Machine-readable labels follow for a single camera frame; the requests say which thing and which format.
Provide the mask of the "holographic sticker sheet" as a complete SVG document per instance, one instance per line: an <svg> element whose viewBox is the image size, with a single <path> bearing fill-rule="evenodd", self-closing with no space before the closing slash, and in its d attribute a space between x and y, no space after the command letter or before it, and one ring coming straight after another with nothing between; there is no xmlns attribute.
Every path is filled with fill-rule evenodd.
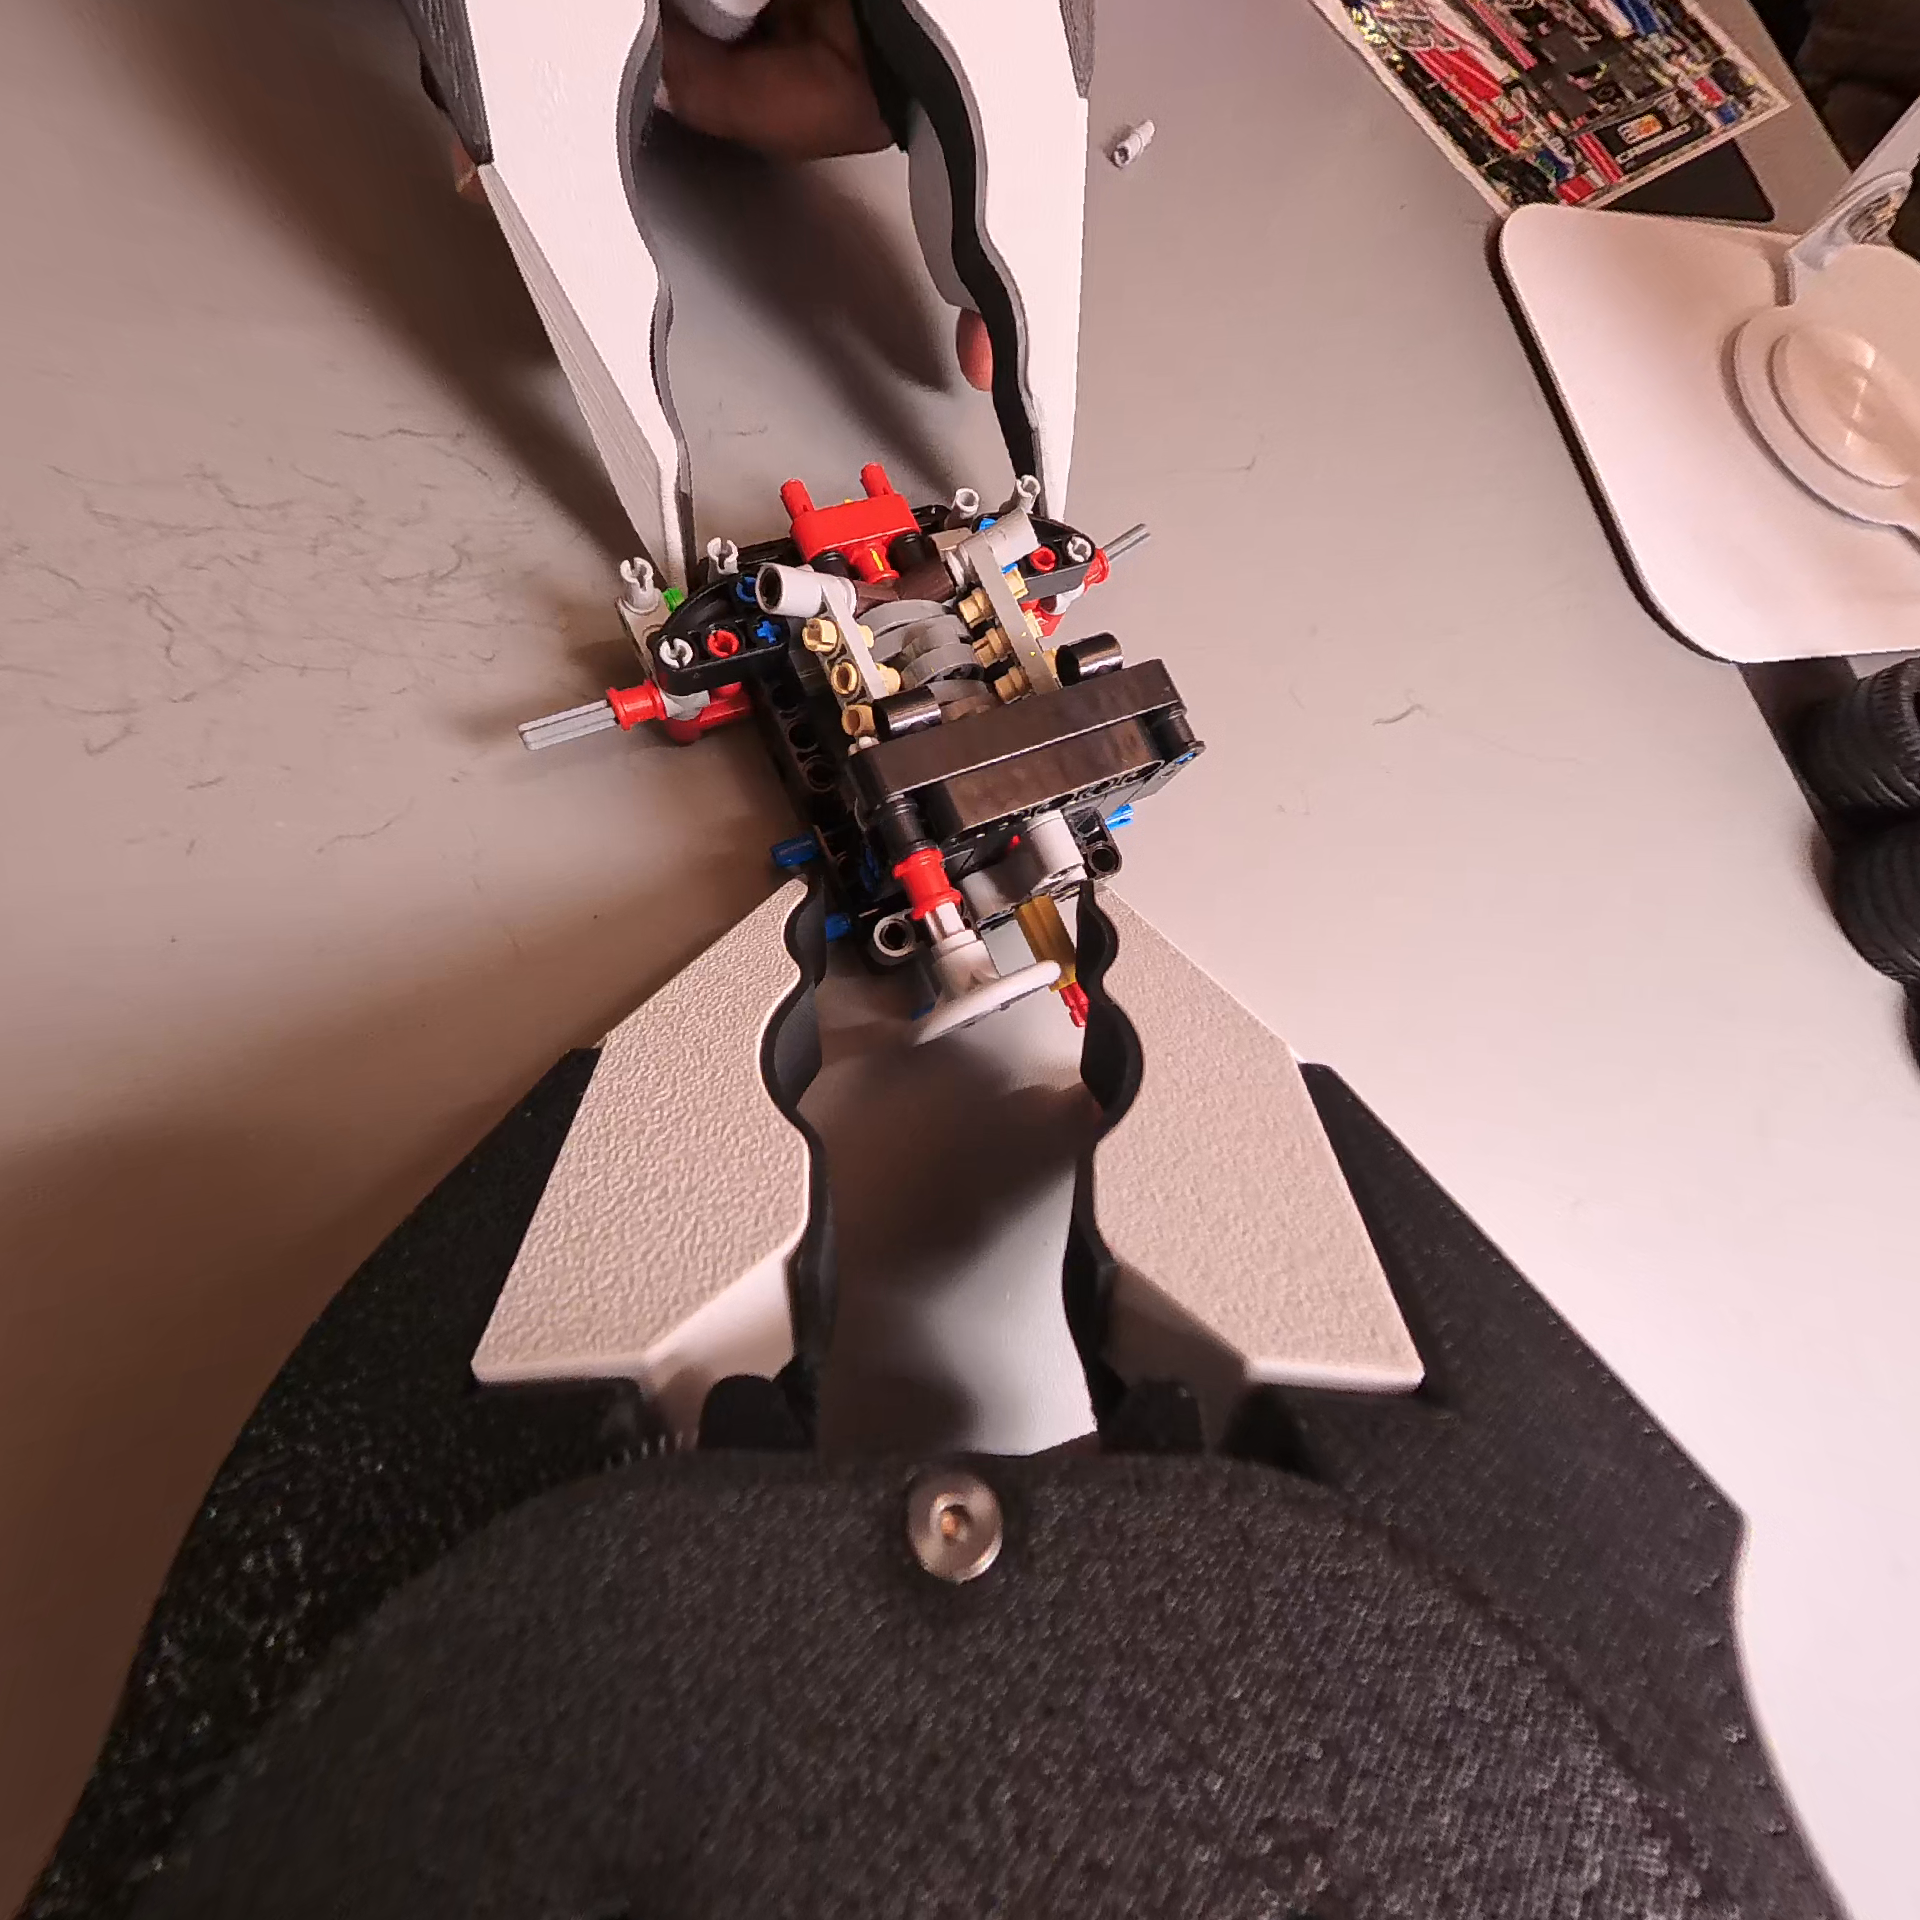
<svg viewBox="0 0 1920 1920"><path fill-rule="evenodd" d="M1498 207L1606 207L1787 111L1698 4L1320 4Z"/></svg>

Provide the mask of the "black lego axle red bush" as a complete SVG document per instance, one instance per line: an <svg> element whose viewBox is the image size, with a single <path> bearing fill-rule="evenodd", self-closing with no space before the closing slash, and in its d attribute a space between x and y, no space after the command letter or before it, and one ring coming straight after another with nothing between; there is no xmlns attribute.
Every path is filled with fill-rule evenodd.
<svg viewBox="0 0 1920 1920"><path fill-rule="evenodd" d="M655 684L614 685L601 699L577 709L563 709L532 721L520 721L525 751L563 747L598 733L634 733L665 715L664 691Z"/></svg>

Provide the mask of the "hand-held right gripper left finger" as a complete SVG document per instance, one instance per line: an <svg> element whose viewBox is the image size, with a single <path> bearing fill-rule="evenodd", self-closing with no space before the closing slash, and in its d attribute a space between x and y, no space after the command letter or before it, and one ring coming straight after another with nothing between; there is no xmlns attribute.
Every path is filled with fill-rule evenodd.
<svg viewBox="0 0 1920 1920"><path fill-rule="evenodd" d="M628 1377L673 1434L786 1376L812 1425L832 1247L802 1097L822 890L790 878L608 1032L493 1320L482 1385Z"/></svg>

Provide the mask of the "person's left hand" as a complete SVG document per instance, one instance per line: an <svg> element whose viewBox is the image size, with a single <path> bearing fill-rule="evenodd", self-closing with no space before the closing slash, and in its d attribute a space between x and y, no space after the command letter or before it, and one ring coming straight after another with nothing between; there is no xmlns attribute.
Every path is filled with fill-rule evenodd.
<svg viewBox="0 0 1920 1920"><path fill-rule="evenodd" d="M767 4L738 39L711 39L665 9L661 44L656 103L692 135L773 161L896 145L853 4Z"/></svg>

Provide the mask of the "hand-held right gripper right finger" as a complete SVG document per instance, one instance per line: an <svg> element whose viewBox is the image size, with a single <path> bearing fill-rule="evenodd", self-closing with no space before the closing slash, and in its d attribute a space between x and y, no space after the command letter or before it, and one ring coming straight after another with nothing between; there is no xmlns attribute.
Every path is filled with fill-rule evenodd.
<svg viewBox="0 0 1920 1920"><path fill-rule="evenodd" d="M1077 983L1096 1141L1074 1178L1070 1332L1096 1425L1180 1385L1196 1418L1173 1425L1217 1448L1264 1385L1415 1390L1421 1353L1287 1042L1091 885Z"/></svg>

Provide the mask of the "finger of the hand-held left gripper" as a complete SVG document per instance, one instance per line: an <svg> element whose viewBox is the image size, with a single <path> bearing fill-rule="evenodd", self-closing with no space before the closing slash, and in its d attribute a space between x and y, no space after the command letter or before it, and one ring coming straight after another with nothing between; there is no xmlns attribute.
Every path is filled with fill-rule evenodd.
<svg viewBox="0 0 1920 1920"><path fill-rule="evenodd" d="M989 336L989 392L1016 476L1061 517L1074 451L1088 4L909 4L909 179L922 247Z"/></svg>
<svg viewBox="0 0 1920 1920"><path fill-rule="evenodd" d="M640 552L686 581L692 503L671 398L673 299L637 211L661 4L466 4L484 184Z"/></svg>

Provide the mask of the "lego car chassis assembly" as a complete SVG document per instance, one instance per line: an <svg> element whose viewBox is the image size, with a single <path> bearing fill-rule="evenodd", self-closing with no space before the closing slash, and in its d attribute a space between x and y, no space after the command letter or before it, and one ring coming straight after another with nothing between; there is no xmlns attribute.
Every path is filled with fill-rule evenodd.
<svg viewBox="0 0 1920 1920"><path fill-rule="evenodd" d="M853 496L790 476L780 505L780 538L711 538L689 588L622 569L649 729L756 721L805 822L773 863L822 878L831 935L871 967L923 972L918 1042L1042 992L1085 1023L1064 900L1118 876L1115 819L1201 751L1160 661L1057 634L1148 528L1095 543L1034 476L915 503L878 463Z"/></svg>

